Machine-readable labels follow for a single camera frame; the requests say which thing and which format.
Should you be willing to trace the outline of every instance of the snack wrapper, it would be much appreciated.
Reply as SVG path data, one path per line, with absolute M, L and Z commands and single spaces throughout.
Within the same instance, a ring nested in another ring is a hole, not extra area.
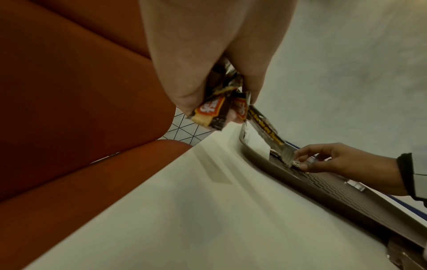
M 215 65 L 212 72 L 222 79 L 216 86 L 206 87 L 203 104 L 189 118 L 206 128 L 222 130 L 230 109 L 234 109 L 240 119 L 246 120 L 248 93 L 239 90 L 243 85 L 243 77 L 235 69 L 227 72 L 225 66 Z

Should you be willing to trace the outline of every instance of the white tile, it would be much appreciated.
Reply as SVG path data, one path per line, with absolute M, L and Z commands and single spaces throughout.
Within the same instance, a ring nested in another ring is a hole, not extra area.
M 179 125 L 181 124 L 181 121 L 182 121 L 183 118 L 184 118 L 183 114 L 175 116 L 173 118 L 172 124 L 174 124 L 175 126 L 179 127 Z
M 166 132 L 163 137 L 169 140 L 173 140 L 175 138 L 175 135 L 177 134 L 177 131 L 178 129 Z
M 208 137 L 210 134 L 212 134 L 213 131 L 211 132 L 207 132 L 207 133 L 203 133 L 201 135 L 196 136 L 197 139 L 199 140 L 203 140 L 204 138 Z
M 186 144 L 190 144 L 191 143 L 191 139 L 192 139 L 193 137 L 190 137 L 190 138 L 188 138 L 188 139 L 185 139 L 185 140 L 182 140 L 182 142 L 184 142 L 184 143 L 186 143 Z
M 196 144 L 198 144 L 199 142 L 201 142 L 201 140 L 197 139 L 196 137 L 193 138 L 193 140 L 191 141 L 190 145 L 191 146 L 195 146 Z
M 195 136 L 206 133 L 206 132 L 211 132 L 210 129 L 207 129 L 205 127 L 202 127 L 201 125 L 197 128 L 196 133 L 194 134 Z
M 198 125 L 194 123 L 194 124 L 182 127 L 182 129 L 190 133 L 191 135 L 194 135 L 194 133 L 196 132 L 197 126 Z
M 177 107 L 175 109 L 175 116 L 180 115 L 180 114 L 183 114 L 183 112 L 180 109 L 178 109 L 178 107 Z
M 168 131 L 172 131 L 172 130 L 176 130 L 176 129 L 178 129 L 178 127 L 175 126 L 174 124 L 171 124 L 170 128 L 168 129 Z
M 186 138 L 191 138 L 191 137 L 192 137 L 191 134 L 188 134 L 187 132 L 185 132 L 182 129 L 178 129 L 177 135 L 175 136 L 175 140 L 181 141 L 181 140 L 184 140 Z
M 182 128 L 182 127 L 185 127 L 187 125 L 191 125 L 192 123 L 194 123 L 194 122 L 191 121 L 190 119 L 184 117 L 184 119 L 182 119 L 182 123 L 179 127 Z

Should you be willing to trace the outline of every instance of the white wall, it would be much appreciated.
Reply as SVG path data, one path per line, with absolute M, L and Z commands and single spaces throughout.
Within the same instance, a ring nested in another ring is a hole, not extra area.
M 426 14 L 427 0 L 300 0 L 257 107 L 298 146 L 411 152 L 427 137 Z

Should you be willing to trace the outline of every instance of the white table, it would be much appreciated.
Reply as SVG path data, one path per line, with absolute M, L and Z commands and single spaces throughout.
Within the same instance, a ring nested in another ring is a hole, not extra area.
M 382 243 L 250 166 L 239 132 L 215 132 L 27 269 L 397 269 Z

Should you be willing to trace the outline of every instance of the seat back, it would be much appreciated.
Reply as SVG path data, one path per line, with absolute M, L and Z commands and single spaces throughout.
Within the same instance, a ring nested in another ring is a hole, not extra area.
M 159 138 L 174 110 L 148 58 L 39 4 L 0 2 L 0 200 Z

